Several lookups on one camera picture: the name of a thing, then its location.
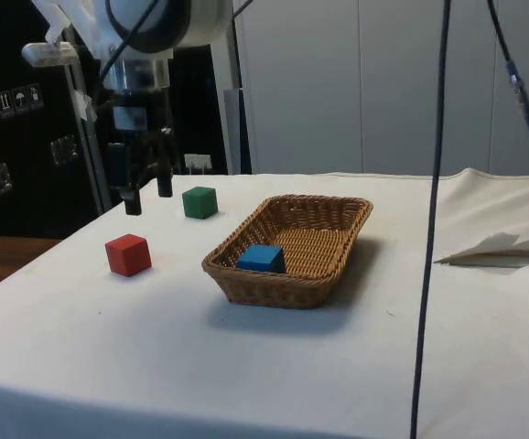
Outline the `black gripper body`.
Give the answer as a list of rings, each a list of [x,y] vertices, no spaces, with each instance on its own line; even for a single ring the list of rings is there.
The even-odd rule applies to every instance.
[[[149,133],[170,134],[173,128],[169,88],[114,95],[110,109],[116,139]]]

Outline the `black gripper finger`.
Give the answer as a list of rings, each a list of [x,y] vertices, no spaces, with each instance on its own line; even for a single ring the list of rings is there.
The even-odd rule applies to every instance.
[[[157,179],[158,195],[161,198],[171,198],[173,196],[172,168],[174,159],[172,158],[170,146],[168,132],[153,132],[148,167]]]
[[[107,145],[107,179],[109,187],[118,191],[127,215],[142,213],[139,177],[141,165],[130,143]]]

